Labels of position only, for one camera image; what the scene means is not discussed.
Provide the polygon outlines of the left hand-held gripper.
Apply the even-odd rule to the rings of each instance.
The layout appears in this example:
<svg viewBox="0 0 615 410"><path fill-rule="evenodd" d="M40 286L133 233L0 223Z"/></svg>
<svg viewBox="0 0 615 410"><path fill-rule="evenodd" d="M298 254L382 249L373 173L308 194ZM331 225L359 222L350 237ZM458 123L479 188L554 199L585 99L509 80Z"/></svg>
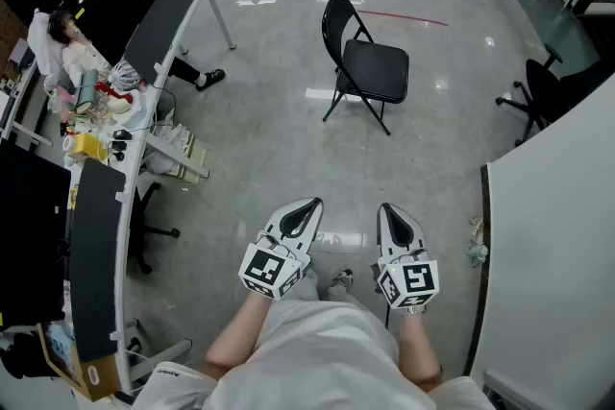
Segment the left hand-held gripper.
<svg viewBox="0 0 615 410"><path fill-rule="evenodd" d="M303 198L275 210L265 231L247 247L238 272L243 285L274 301L284 298L311 262L308 251L323 212L320 198Z"/></svg>

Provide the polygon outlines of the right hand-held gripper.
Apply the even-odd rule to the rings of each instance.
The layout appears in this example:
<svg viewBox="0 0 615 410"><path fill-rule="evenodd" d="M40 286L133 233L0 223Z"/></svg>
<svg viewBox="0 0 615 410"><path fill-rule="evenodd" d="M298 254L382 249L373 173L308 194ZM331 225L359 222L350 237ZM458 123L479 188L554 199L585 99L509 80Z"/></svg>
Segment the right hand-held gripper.
<svg viewBox="0 0 615 410"><path fill-rule="evenodd" d="M377 242L382 255L377 285L389 307L424 309L439 293L439 274L424 248L420 224L402 208L384 203L377 214Z"/></svg>

